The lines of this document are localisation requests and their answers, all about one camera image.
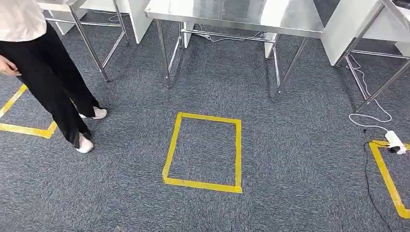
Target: yellow tape marking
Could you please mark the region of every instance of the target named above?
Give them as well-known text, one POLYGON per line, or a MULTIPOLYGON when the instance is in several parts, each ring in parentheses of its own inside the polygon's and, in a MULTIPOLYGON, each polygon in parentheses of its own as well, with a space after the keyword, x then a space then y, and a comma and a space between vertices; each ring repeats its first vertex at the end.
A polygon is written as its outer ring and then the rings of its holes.
POLYGON ((162 170, 162 177, 164 179, 164 183, 168 185, 177 185, 177 186, 191 187, 191 188, 197 188, 197 189, 208 189, 208 190, 223 191, 223 192, 242 193, 242 187, 241 187, 241 181, 242 181, 241 131, 242 131, 242 126, 241 126, 241 120, 239 119, 230 119, 230 118, 224 118, 224 117, 214 117, 214 116, 196 115, 196 114, 178 112, 178 114, 176 115, 174 132, 172 133, 171 143, 169 145, 168 155, 166 158, 164 169, 162 170), (236 128, 235 153, 236 154, 235 154, 235 185, 234 186, 220 185, 220 184, 213 184, 213 183, 206 183, 206 182, 199 182, 199 181, 192 181, 192 180, 181 180, 181 179, 175 179, 175 178, 168 178, 169 169, 171 168, 172 158, 174 156, 174 152, 176 148, 176 141, 178 139, 179 128, 181 127, 181 122, 182 122, 183 117, 235 124, 235 128, 236 128))
POLYGON ((383 177, 383 180, 386 184, 387 190, 389 191, 390 196, 392 197, 393 204, 395 205, 396 211, 400 217, 405 219, 410 219, 410 209, 406 209, 403 205, 400 195, 395 187, 395 183, 393 182, 392 177, 389 174, 389 170, 384 163, 383 158, 381 157, 379 147, 386 147, 388 146, 388 142, 386 141, 378 141, 373 140, 369 143, 370 149, 373 153, 374 159, 376 160, 377 166, 379 167, 380 173, 383 177))
MULTIPOLYGON (((22 85, 19 88, 17 93, 15 93, 9 99, 9 101, 2 107, 2 109, 0 109, 0 118, 4 116, 4 114, 12 107, 12 105, 17 101, 17 99, 26 90, 27 90, 26 85, 22 85)), ((35 135, 35 136, 40 136, 40 137, 43 137, 43 138, 46 138, 46 139, 51 138, 54 131, 56 130, 56 127, 57 127, 57 124, 54 121, 50 124, 50 126, 46 130, 0 123, 0 131, 2 130, 2 131, 9 131, 9 132, 15 132, 15 133, 20 133, 20 134, 35 135)))
POLYGON ((212 184, 212 183, 205 183, 199 181, 192 181, 192 180, 181 180, 181 179, 174 179, 174 178, 166 178, 164 179, 164 183, 168 185, 177 185, 177 186, 184 186, 184 187, 191 187, 197 189, 208 189, 208 190, 215 190, 215 191, 222 191, 222 192, 235 192, 235 193, 242 193, 242 188, 232 185, 220 185, 220 184, 212 184))
POLYGON ((12 105, 14 104, 14 102, 24 93, 24 91, 26 91, 27 86, 26 85, 22 85, 17 93, 15 93, 12 98, 10 98, 10 100, 3 106, 3 108, 0 110, 0 117, 3 117, 3 115, 10 109, 10 107, 12 107, 12 105))

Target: power adapter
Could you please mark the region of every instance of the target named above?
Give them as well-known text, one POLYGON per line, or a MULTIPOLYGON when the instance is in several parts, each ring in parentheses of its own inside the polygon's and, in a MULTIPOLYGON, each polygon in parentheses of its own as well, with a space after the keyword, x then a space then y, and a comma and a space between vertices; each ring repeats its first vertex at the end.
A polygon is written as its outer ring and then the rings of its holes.
POLYGON ((389 150, 392 153, 397 153, 399 155, 405 154, 407 149, 404 146, 404 144, 401 142, 401 140, 398 138, 396 133, 392 130, 389 130, 386 134, 385 137, 387 141, 389 141, 389 150))

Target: person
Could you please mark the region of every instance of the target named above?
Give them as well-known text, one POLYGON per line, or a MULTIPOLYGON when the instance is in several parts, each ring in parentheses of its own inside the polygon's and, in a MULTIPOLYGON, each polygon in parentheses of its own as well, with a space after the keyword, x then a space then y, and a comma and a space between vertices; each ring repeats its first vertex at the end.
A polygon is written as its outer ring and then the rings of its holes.
POLYGON ((35 0, 0 3, 0 72, 27 86, 77 151, 93 149, 82 118, 102 119, 107 110, 90 93, 35 0))

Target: floor marking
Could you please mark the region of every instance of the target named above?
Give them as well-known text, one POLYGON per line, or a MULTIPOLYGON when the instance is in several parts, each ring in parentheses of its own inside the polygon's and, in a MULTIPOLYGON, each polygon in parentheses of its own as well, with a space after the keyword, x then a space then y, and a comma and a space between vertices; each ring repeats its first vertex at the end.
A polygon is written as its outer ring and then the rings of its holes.
POLYGON ((3 106, 2 109, 0 109, 0 118, 4 116, 4 114, 12 107, 12 105, 15 103, 15 101, 26 91, 27 86, 22 85, 17 93, 15 93, 12 98, 3 106))
POLYGON ((224 118, 224 117, 196 115, 196 114, 178 112, 178 114, 176 115, 174 132, 172 134, 171 143, 169 145, 168 155, 166 158, 164 168, 162 170, 162 177, 164 179, 164 183, 168 185, 185 186, 185 187, 198 188, 198 189, 208 189, 208 190, 223 191, 223 192, 242 193, 242 187, 241 187, 241 180, 242 180, 241 131, 242 131, 242 126, 241 126, 241 120, 239 119, 230 119, 230 118, 224 118), (182 179, 175 179, 175 178, 168 177, 169 169, 171 168, 172 158, 174 156, 174 152, 176 148, 176 141, 178 139, 179 128, 181 127, 181 122, 182 122, 183 117, 235 124, 235 130, 236 130, 235 153, 236 154, 235 154, 235 185, 234 186, 213 184, 213 183, 206 183, 206 182, 192 181, 192 180, 182 180, 182 179))
MULTIPOLYGON (((388 142, 378 141, 378 140, 373 140, 372 142, 369 143, 370 149, 373 153, 374 159, 376 160, 377 166, 379 167, 380 173, 386 184, 387 190, 389 191, 389 194, 392 197, 393 204, 395 205, 396 211, 400 217, 405 218, 405 219, 410 219, 410 209, 406 209, 405 206, 403 205, 400 195, 398 194, 398 191, 396 189, 395 183, 393 182, 393 179, 389 174, 389 170, 387 169, 386 164, 384 163, 384 160, 381 157, 381 154, 379 151, 380 147, 386 148, 385 146, 388 145, 388 142)), ((407 147, 407 150, 409 150, 410 145, 409 144, 405 144, 405 145, 407 147)))
MULTIPOLYGON (((17 93, 15 93, 8 100, 8 102, 0 109, 0 118, 4 116, 4 114, 12 107, 12 105, 17 101, 17 99, 26 90, 27 90, 27 86, 25 85, 22 85, 18 89, 17 93)), ((51 138, 56 128, 57 128, 57 124, 54 121, 50 124, 50 126, 48 126, 46 130, 0 123, 0 131, 2 130, 2 131, 9 131, 9 132, 20 133, 20 134, 35 135, 35 136, 40 136, 46 139, 51 138)))

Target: steel tabletop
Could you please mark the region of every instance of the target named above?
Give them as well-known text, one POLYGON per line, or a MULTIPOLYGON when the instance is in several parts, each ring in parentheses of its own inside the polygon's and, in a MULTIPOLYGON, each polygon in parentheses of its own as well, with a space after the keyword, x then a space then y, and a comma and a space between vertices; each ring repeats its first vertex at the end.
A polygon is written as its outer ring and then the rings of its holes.
POLYGON ((151 0, 147 17, 320 38, 313 0, 151 0))

